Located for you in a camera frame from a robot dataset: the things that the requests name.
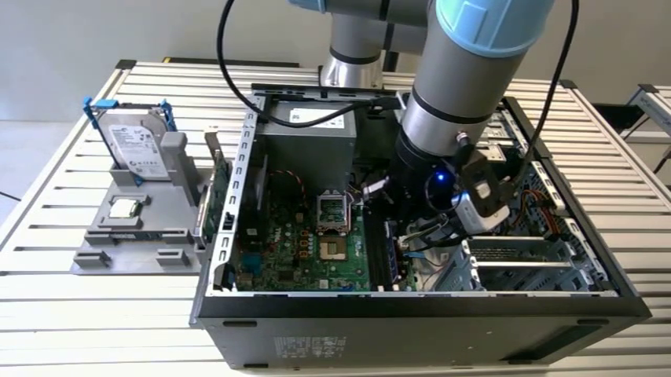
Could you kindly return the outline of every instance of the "hard drive label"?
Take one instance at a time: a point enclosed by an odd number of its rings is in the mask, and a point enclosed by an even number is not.
[[[168,178],[154,136],[142,126],[109,126],[126,169],[144,179]]]

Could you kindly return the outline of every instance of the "sticker label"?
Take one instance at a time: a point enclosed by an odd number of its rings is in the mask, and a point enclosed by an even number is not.
[[[168,178],[164,160],[149,130],[142,126],[112,125],[109,131],[126,169],[141,178]]]
[[[345,336],[276,336],[275,350],[283,359],[308,357],[333,359],[343,357]]]
[[[289,112],[289,118],[293,123],[309,122],[336,112],[324,108],[293,108]],[[313,128],[331,128],[337,130],[345,129],[345,116],[340,115],[328,122],[323,122]]]

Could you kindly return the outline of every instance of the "open computer tower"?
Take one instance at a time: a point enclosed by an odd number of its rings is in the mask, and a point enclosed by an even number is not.
[[[383,96],[399,108],[307,129],[246,113],[192,312],[232,368],[549,364],[649,317],[541,141],[508,219],[431,247],[448,222],[392,218],[365,198],[403,142],[407,93],[252,89],[293,121]],[[495,170],[532,133],[503,98],[477,142]]]

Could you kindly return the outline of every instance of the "gray floor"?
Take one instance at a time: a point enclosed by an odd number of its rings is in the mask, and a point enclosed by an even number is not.
[[[22,197],[73,125],[0,121],[0,191]],[[0,196],[0,224],[16,203]]]

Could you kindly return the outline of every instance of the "motherboard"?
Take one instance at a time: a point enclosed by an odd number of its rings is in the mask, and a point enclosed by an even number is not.
[[[343,236],[317,231],[313,206],[296,211],[287,203],[272,204],[264,244],[240,257],[240,291],[369,290],[363,206],[348,204],[348,214],[341,214],[337,200],[327,200],[324,222],[341,223],[347,216],[349,232]]]

